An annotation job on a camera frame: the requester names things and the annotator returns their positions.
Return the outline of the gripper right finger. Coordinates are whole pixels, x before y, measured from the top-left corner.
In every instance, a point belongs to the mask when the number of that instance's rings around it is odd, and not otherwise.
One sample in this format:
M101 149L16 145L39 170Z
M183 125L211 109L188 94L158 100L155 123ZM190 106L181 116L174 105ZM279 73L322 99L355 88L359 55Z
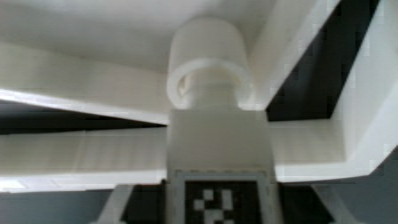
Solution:
M284 224L354 224L354 215L329 185L279 185Z

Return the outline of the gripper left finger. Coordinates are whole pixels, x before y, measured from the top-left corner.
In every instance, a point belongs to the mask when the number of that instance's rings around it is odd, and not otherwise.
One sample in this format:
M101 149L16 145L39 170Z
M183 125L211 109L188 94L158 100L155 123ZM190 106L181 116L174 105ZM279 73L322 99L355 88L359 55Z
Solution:
M117 185L89 224L165 224L165 186Z

